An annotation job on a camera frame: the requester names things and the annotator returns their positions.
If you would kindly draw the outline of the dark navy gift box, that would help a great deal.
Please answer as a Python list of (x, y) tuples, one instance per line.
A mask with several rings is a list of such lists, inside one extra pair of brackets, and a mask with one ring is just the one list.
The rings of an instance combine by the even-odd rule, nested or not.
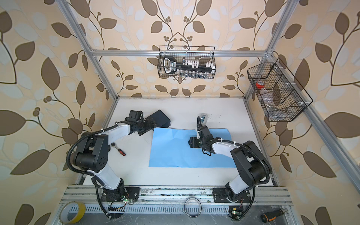
[(145, 120), (149, 123), (151, 129), (168, 128), (171, 125), (171, 120), (161, 110), (157, 110)]

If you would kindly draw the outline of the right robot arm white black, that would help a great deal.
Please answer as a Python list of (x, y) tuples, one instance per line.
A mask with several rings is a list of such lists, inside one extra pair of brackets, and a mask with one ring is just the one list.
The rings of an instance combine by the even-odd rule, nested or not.
[(238, 143), (214, 137), (208, 127), (202, 124), (197, 125), (196, 132), (197, 135), (188, 141), (189, 147), (201, 149), (208, 156), (224, 155), (235, 163), (238, 175), (225, 185), (228, 201), (237, 202), (241, 194), (271, 180), (269, 161), (253, 141)]

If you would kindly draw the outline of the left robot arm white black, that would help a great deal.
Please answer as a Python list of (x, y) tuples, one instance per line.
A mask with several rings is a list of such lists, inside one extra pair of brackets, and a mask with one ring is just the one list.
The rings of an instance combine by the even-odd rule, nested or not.
[(155, 119), (145, 119), (142, 111), (131, 110), (125, 120), (111, 127), (83, 133), (68, 151), (66, 165), (75, 173), (90, 176), (94, 186), (112, 199), (121, 200), (127, 194), (123, 179), (108, 165), (111, 143), (133, 133), (143, 135), (157, 125)]

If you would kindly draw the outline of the blue wrapping paper sheet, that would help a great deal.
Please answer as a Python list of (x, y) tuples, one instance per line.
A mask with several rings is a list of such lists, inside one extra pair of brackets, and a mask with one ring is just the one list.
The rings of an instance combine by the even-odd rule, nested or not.
[(195, 130), (156, 128), (153, 133), (149, 167), (235, 168), (232, 158), (203, 154), (191, 148), (188, 141), (196, 137)]

